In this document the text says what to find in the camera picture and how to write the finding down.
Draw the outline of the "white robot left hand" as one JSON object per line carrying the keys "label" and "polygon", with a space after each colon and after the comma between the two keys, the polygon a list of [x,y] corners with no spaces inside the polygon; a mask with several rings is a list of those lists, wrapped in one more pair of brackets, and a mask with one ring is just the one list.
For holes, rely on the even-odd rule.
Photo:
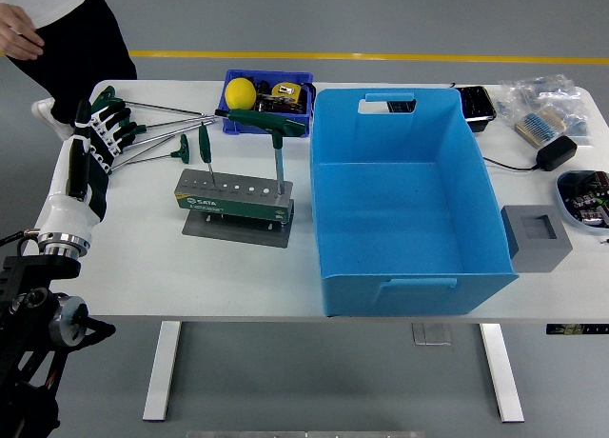
{"label": "white robot left hand", "polygon": [[130,109],[120,98],[80,103],[51,179],[49,214],[39,229],[39,244],[90,242],[92,228],[105,216],[110,168],[138,132],[129,117]]}

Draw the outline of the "person's right hand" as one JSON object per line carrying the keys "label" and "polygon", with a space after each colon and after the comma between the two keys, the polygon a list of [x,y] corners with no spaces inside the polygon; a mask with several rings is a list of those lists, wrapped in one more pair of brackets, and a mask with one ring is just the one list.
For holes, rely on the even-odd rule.
{"label": "person's right hand", "polygon": [[1,4],[1,52],[16,60],[36,60],[43,54],[44,40],[26,12],[15,5]]}

